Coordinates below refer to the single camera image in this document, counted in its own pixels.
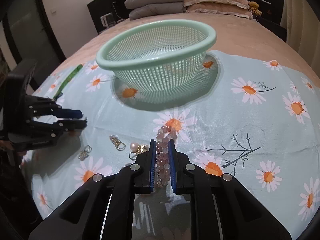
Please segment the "cream curtain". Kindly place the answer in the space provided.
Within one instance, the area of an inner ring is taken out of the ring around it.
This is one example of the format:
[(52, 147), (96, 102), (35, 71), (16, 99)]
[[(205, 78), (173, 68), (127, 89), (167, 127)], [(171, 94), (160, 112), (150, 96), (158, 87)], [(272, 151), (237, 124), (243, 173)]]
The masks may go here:
[(319, 19), (307, 0), (285, 0), (286, 42), (311, 68), (319, 67)]

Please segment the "lower beige ruffled pillow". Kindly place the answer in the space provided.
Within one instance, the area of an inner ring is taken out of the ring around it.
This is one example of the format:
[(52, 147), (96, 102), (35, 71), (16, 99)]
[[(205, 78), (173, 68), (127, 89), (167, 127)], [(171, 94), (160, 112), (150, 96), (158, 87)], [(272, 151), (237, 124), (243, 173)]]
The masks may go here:
[(201, 12), (208, 14), (231, 15), (241, 18), (253, 19), (253, 15), (247, 9), (240, 8), (236, 5), (222, 3), (198, 3), (187, 7), (187, 12)]

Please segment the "lower grey folded blanket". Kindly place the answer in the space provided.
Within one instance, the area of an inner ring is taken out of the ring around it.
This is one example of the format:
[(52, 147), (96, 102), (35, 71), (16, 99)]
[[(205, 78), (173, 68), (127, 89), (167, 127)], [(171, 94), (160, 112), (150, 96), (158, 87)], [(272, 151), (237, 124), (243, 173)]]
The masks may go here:
[(184, 12), (186, 12), (186, 9), (182, 2), (148, 4), (131, 11), (129, 13), (129, 19), (132, 21), (149, 16), (179, 14)]

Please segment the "black headboard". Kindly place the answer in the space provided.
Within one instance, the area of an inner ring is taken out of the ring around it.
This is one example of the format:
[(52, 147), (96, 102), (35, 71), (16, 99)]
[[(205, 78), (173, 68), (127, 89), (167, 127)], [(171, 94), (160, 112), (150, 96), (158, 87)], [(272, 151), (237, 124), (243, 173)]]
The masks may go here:
[(287, 31), (280, 25), (284, 0), (93, 0), (87, 5), (97, 32), (106, 29), (103, 16), (115, 20), (182, 12), (206, 12), (256, 20), (283, 41)]

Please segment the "daisy print blue cloth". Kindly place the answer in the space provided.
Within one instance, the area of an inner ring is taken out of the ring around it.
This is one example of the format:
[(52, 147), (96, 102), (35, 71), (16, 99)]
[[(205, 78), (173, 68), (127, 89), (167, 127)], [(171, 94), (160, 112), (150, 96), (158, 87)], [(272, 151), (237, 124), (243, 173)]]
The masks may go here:
[[(42, 218), (94, 174), (109, 176), (131, 164), (132, 142), (147, 145), (172, 133), (191, 163), (208, 174), (234, 175), (293, 239), (311, 222), (319, 208), (319, 86), (303, 73), (215, 50), (193, 84), (203, 88), (200, 94), (186, 89), (180, 100), (156, 105), (95, 61), (83, 65), (56, 102), (82, 111), (87, 127), (23, 159)], [(73, 69), (48, 77), (36, 95), (53, 99)]]

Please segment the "dark door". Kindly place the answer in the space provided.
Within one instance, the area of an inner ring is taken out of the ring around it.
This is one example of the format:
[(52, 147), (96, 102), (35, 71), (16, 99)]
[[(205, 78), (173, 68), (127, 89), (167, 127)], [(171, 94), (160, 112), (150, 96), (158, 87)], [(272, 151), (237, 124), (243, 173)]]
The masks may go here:
[(49, 23), (42, 0), (14, 0), (3, 28), (13, 59), (35, 63), (31, 88), (36, 90), (66, 57)]

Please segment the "pearl gold earring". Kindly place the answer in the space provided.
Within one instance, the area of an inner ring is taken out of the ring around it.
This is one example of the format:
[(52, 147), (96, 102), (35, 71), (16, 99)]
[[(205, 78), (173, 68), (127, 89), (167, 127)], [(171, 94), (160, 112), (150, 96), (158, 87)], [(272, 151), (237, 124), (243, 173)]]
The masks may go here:
[(149, 146), (146, 144), (138, 144), (137, 142), (132, 142), (130, 144), (130, 153), (129, 153), (129, 159), (135, 160), (137, 155), (148, 152)]

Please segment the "mint green plastic basket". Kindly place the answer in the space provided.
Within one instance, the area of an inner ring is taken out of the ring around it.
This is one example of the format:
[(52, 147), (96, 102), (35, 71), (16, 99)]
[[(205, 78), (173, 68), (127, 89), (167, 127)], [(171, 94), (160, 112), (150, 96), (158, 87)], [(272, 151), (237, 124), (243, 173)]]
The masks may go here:
[(198, 75), (217, 39), (208, 24), (183, 19), (150, 22), (107, 41), (96, 62), (142, 92), (180, 87)]

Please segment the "small silver chain clasp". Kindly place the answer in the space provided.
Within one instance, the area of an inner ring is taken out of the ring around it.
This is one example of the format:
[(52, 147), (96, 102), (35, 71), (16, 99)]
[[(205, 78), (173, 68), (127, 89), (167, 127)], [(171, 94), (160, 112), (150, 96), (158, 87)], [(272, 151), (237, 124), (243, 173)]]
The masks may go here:
[(118, 151), (125, 150), (126, 145), (118, 138), (118, 136), (110, 135), (109, 139)]

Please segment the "white bedside device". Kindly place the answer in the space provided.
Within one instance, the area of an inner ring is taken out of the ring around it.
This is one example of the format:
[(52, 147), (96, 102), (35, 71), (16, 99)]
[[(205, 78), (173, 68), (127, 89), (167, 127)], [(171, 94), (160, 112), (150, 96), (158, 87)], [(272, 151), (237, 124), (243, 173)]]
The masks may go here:
[(101, 23), (103, 27), (106, 29), (111, 28), (116, 25), (116, 21), (114, 19), (113, 14), (110, 12), (100, 17)]

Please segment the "brown teddy bear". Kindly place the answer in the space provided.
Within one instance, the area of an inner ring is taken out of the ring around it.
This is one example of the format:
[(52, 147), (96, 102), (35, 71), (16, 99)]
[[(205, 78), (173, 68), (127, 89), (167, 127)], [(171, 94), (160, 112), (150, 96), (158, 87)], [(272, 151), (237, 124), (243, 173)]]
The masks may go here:
[(249, 2), (248, 3), (248, 10), (253, 14), (253, 16), (255, 17), (261, 17), (262, 16), (262, 12), (259, 10), (259, 4), (256, 2)]

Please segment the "pink beige bed blanket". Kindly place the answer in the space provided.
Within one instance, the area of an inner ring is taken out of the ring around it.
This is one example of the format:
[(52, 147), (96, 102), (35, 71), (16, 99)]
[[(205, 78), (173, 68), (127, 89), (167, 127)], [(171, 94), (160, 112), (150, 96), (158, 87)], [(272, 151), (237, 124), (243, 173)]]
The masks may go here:
[(319, 77), (302, 57), (260, 23), (200, 12), (125, 20), (91, 39), (49, 75), (95, 59), (99, 67), (116, 74), (141, 70), (148, 75), (156, 70), (176, 84), (180, 74), (187, 80), (194, 77), (205, 53), (213, 49), (266, 62), (276, 60), (319, 86)]

